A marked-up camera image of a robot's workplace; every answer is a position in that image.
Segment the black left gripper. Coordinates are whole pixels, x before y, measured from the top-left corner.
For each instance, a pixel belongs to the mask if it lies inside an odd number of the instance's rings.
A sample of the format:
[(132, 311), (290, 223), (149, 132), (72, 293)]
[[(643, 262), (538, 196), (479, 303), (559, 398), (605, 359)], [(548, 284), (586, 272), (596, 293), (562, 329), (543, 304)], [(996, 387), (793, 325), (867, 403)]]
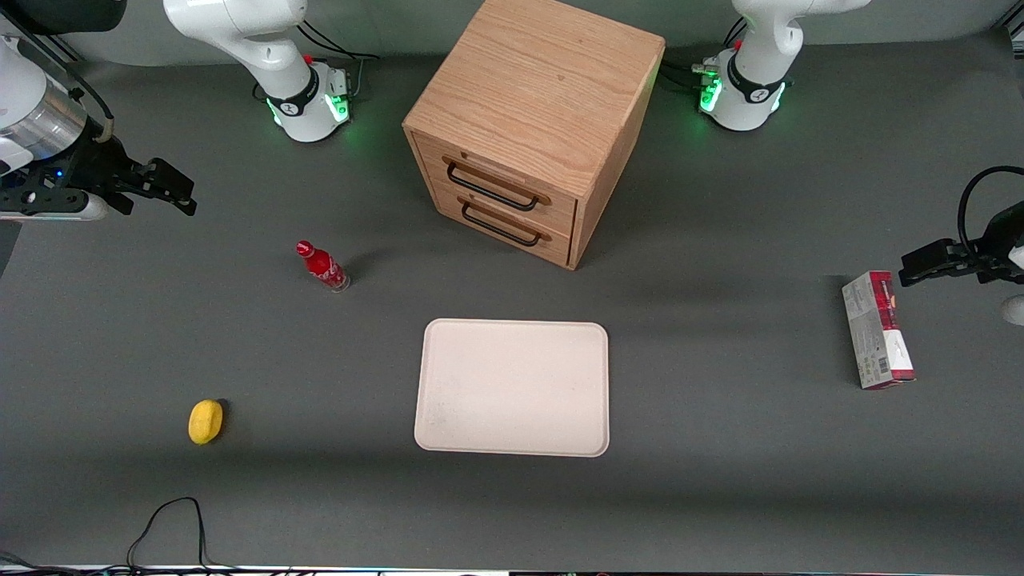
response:
[(998, 212), (978, 240), (979, 272), (968, 251), (952, 239), (939, 239), (901, 258), (899, 281), (911, 287), (929, 278), (959, 278), (978, 274), (980, 284), (997, 280), (1023, 284), (1023, 203)]

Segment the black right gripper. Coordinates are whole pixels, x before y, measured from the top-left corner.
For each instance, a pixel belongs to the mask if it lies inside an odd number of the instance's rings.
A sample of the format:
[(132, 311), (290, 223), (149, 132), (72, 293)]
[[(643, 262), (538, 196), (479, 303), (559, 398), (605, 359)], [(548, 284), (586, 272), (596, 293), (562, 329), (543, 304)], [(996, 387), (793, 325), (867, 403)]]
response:
[(104, 218), (131, 214), (132, 197), (155, 194), (193, 216), (194, 182), (164, 159), (146, 165), (130, 159), (116, 138), (77, 142), (59, 154), (32, 161), (2, 176), (3, 218)]

